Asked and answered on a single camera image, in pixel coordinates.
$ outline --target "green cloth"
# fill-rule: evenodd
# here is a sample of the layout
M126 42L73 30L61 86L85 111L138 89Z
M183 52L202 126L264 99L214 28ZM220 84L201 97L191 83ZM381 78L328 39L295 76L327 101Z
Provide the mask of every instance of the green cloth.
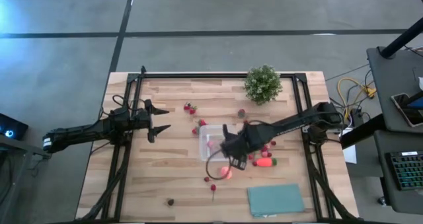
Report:
M248 188L248 193L250 212L254 218L304 211L298 184Z

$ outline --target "concrete floor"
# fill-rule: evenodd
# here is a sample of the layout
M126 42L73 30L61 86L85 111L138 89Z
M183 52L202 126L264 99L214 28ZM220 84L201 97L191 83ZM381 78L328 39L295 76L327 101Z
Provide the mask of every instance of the concrete floor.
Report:
M0 0L0 33L118 32L126 1ZM422 7L420 0L134 0L127 31L402 29L423 16ZM116 70L145 65L149 71L246 71L267 63L280 71L324 71L331 78L365 65L366 48L397 36L126 38ZM53 128L94 122L115 44L115 38L0 39L0 112L28 124L26 140L40 147ZM421 36L409 44L419 45ZM344 76L363 81L368 70ZM336 100L339 78L327 81ZM362 105L372 116L380 113L377 98ZM72 220L89 148L56 153L40 164L36 178L28 171L14 223ZM364 219L421 223L418 215L375 202L378 178L352 176L352 185Z

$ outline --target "plastic bin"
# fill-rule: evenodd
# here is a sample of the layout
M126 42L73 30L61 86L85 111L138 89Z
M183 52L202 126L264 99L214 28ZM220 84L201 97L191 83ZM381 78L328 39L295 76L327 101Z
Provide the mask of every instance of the plastic bin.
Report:
M231 133L237 133L235 126L227 125ZM207 161L211 154L220 150L220 144L225 140L223 136L223 125L204 125L200 127L200 156L201 160ZM210 161L228 161L223 153L218 153Z

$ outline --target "butcher block tabletop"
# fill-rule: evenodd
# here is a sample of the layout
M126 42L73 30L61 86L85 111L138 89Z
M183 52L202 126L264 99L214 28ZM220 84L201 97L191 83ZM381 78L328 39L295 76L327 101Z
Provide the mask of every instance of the butcher block tabletop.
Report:
M311 102L328 102L323 72L302 72L307 75ZM118 107L114 94L124 95L128 73L111 73L103 107L109 111ZM278 160L275 167L254 167L248 163L244 171L233 169L229 180L205 182L206 163L201 160L198 135L192 133L199 119L211 125L228 124L240 129L243 119L237 112L243 108L249 120L275 122L297 114L291 79L280 79L283 91L276 101L257 106L243 90L242 79L143 79L140 99L151 99L153 105L168 114L154 116L154 126L170 124L155 143L147 140L147 131L134 132L128 175L121 211L121 222L289 222L316 221L310 182L299 130L275 137L270 148ZM300 86L302 105L305 107ZM191 102L198 109L194 115L184 111ZM106 141L94 142L93 149ZM358 216L356 201L339 143L329 141L322 146L330 188L347 210ZM95 151L88 163L76 217L84 216L106 188L113 146ZM221 167L223 162L214 162ZM210 185L217 190L212 199ZM247 188L276 184L298 184L305 210L302 213L279 214L255 219L250 214ZM323 216L327 217L323 191L319 185ZM117 188L110 204L114 213ZM174 200L169 206L167 201Z

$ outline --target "rgb keyboard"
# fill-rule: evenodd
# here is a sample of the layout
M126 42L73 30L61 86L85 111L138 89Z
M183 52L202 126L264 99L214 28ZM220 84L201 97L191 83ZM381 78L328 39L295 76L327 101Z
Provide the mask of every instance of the rgb keyboard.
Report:
M399 190L423 188L423 151L388 153L387 161Z

